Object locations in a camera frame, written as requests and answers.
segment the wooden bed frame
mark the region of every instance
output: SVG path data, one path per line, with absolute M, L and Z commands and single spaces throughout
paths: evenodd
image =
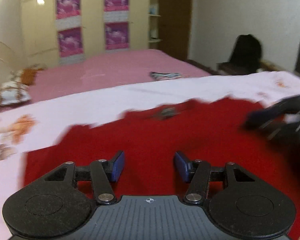
M 12 71 L 22 68 L 20 58 L 7 45 L 0 41 L 0 84 L 8 81 Z

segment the black chair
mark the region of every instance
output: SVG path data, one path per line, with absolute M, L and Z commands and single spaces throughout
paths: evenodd
M 218 64 L 218 70 L 230 75 L 248 75 L 260 68 L 262 48 L 260 42 L 251 34 L 237 38 L 229 62 Z

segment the pink bedsheet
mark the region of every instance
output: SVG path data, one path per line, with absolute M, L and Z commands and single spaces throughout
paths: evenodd
M 125 51 L 42 71 L 38 73 L 35 85 L 29 87 L 29 93 L 31 102 L 35 103 L 96 89 L 151 82 L 151 71 L 178 72 L 189 77 L 210 75 L 159 50 Z

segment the small metal object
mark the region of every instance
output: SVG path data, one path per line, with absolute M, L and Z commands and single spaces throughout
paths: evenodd
M 98 196 L 98 199 L 104 202 L 109 202 L 114 199 L 114 196 L 109 193 L 104 193 Z
M 189 201 L 191 201 L 191 202 L 196 202 L 196 201 L 201 200 L 202 197 L 199 194 L 191 193 L 191 194 L 188 194 L 186 196 L 186 199 L 189 200 Z
M 174 107 L 165 108 L 157 114 L 157 117 L 161 120 L 168 119 L 170 117 L 174 117 L 179 114 Z

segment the blue gripper pad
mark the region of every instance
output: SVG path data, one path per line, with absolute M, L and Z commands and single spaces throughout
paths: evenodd
M 124 152 L 121 152 L 113 163 L 113 171 L 111 173 L 110 182 L 118 181 L 124 167 L 124 161 L 125 161 Z
M 185 160 L 178 152 L 176 152 L 173 161 L 182 180 L 186 183 L 191 182 L 188 160 Z
M 77 231 L 54 240 L 239 240 L 218 229 L 201 207 L 177 196 L 123 196 L 97 208 Z M 10 240 L 24 240 L 14 236 Z M 289 240 L 280 236 L 275 240 Z

